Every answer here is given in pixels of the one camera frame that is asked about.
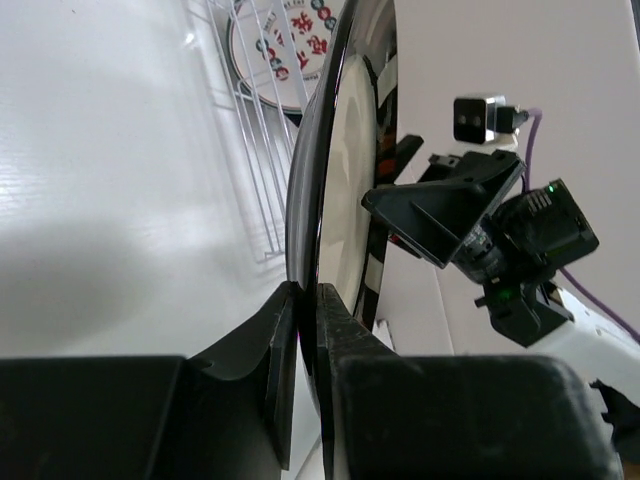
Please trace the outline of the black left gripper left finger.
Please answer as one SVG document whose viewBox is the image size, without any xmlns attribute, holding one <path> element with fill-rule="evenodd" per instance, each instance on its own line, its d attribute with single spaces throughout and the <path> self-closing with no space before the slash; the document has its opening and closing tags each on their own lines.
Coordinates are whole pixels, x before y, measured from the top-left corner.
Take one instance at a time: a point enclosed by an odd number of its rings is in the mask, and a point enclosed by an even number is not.
<svg viewBox="0 0 640 480">
<path fill-rule="evenodd" d="M 166 381 L 151 470 L 290 466 L 298 287 L 284 281 L 250 318 L 200 353 L 151 356 Z"/>
</svg>

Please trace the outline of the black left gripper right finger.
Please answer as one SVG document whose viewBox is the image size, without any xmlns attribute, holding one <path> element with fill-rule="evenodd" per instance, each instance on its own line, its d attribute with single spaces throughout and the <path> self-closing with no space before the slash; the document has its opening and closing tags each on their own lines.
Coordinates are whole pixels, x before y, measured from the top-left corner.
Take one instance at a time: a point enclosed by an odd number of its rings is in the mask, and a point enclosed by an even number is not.
<svg viewBox="0 0 640 480">
<path fill-rule="evenodd" d="M 419 479 L 425 373 L 359 323 L 336 289 L 316 301 L 315 384 L 328 479 Z"/>
</svg>

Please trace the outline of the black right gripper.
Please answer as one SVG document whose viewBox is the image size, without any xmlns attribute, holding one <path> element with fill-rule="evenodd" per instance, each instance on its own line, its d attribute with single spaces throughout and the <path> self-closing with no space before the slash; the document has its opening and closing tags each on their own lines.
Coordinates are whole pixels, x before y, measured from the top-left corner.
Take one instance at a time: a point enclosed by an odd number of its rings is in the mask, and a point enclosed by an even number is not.
<svg viewBox="0 0 640 480">
<path fill-rule="evenodd" d="M 396 144 L 390 183 L 423 144 L 413 134 Z M 457 255 L 457 268 L 483 288 L 475 305 L 488 310 L 492 328 L 529 347 L 573 319 L 554 277 L 599 240 L 560 179 L 497 208 L 523 171 L 512 151 L 434 155 L 427 180 L 372 189 L 361 205 L 432 264 L 444 268 Z"/>
</svg>

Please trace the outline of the black rimmed beige plate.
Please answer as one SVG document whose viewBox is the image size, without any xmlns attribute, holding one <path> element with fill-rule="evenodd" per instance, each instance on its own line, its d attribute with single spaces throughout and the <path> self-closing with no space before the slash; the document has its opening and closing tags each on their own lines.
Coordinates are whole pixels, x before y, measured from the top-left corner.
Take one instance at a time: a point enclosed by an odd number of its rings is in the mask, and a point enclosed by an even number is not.
<svg viewBox="0 0 640 480">
<path fill-rule="evenodd" d="M 286 207 L 287 277 L 298 286 L 299 338 L 323 435 L 331 422 L 315 354 L 318 290 L 332 286 L 348 313 L 372 327 L 388 232 L 361 200 L 393 181 L 397 93 L 394 2 L 345 2 L 302 116 Z"/>
</svg>

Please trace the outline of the white plate with red characters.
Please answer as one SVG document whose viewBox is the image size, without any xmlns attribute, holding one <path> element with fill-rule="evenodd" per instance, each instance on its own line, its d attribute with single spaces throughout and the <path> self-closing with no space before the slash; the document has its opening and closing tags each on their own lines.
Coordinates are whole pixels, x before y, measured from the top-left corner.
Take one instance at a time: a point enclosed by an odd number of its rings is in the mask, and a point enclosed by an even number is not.
<svg viewBox="0 0 640 480">
<path fill-rule="evenodd" d="M 227 48 L 242 87 L 262 103 L 301 114 L 323 69 L 342 1 L 235 1 Z"/>
</svg>

